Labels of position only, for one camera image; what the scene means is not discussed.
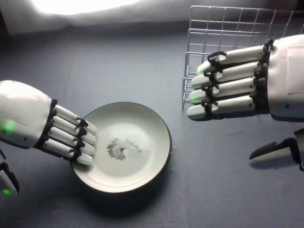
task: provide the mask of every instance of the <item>gray tablecloth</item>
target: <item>gray tablecloth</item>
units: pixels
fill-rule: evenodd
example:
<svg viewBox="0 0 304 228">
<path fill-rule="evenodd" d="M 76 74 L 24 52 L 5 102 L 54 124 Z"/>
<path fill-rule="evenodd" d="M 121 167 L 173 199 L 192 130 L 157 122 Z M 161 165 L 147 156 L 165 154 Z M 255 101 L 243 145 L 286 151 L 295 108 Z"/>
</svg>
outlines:
<svg viewBox="0 0 304 228">
<path fill-rule="evenodd" d="M 21 187 L 17 198 L 0 198 L 0 227 L 303 227 L 304 176 L 298 167 L 248 165 L 257 147 L 292 136 L 303 124 L 269 115 L 191 121 L 181 110 L 186 30 L 107 31 L 17 38 L 0 54 L 0 79 L 34 86 L 80 116 L 119 101 L 156 111 L 174 148 L 161 189 L 136 212 L 109 216 L 86 200 L 67 161 L 0 143 Z"/>
</svg>

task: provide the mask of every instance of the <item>wire grid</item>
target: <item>wire grid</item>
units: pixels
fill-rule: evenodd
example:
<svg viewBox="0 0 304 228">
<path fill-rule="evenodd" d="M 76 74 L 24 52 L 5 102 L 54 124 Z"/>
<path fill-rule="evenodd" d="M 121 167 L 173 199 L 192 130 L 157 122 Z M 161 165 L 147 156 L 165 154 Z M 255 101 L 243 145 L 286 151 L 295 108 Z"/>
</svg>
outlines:
<svg viewBox="0 0 304 228">
<path fill-rule="evenodd" d="M 192 6 L 185 75 L 182 82 L 182 109 L 194 91 L 190 82 L 197 67 L 216 51 L 230 51 L 263 45 L 267 38 L 278 39 L 304 32 L 304 11 Z"/>
</svg>

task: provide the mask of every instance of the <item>white wall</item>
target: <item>white wall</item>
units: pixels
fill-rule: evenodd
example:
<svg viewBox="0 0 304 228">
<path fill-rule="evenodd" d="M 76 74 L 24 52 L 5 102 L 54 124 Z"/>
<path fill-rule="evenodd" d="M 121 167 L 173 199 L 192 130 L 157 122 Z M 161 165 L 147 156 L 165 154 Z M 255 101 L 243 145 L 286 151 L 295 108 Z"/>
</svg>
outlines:
<svg viewBox="0 0 304 228">
<path fill-rule="evenodd" d="M 136 4 L 115 9 L 63 16 L 40 13 L 31 0 L 0 0 L 0 8 L 10 34 L 56 30 L 68 25 L 188 20 L 192 5 L 268 7 L 266 0 L 140 0 Z"/>
</svg>

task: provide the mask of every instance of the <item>round plate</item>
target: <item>round plate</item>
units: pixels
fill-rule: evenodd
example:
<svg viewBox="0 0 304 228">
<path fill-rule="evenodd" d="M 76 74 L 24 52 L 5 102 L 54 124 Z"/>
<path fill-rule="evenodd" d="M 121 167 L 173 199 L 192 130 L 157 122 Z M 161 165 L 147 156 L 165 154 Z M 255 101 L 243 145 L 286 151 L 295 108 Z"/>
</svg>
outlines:
<svg viewBox="0 0 304 228">
<path fill-rule="evenodd" d="M 119 102 L 91 112 L 86 118 L 98 129 L 93 164 L 73 163 L 76 175 L 103 192 L 140 188 L 169 162 L 172 140 L 165 122 L 141 104 Z"/>
</svg>

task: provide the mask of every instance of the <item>robotic hand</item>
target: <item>robotic hand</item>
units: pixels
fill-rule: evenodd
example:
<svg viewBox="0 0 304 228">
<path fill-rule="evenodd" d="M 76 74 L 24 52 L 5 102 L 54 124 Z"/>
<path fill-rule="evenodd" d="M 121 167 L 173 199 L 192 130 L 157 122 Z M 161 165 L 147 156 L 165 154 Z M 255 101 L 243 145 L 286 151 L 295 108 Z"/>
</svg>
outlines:
<svg viewBox="0 0 304 228">
<path fill-rule="evenodd" d="M 191 85 L 187 116 L 195 121 L 271 114 L 275 120 L 304 122 L 304 35 L 268 39 L 263 46 L 215 52 L 201 64 Z M 278 144 L 254 151 L 257 168 L 300 164 L 304 129 Z"/>
<path fill-rule="evenodd" d="M 0 140 L 23 149 L 36 148 L 56 157 L 90 165 L 97 128 L 57 100 L 15 81 L 0 81 Z M 0 150 L 0 189 L 16 195 L 19 185 Z"/>
</svg>

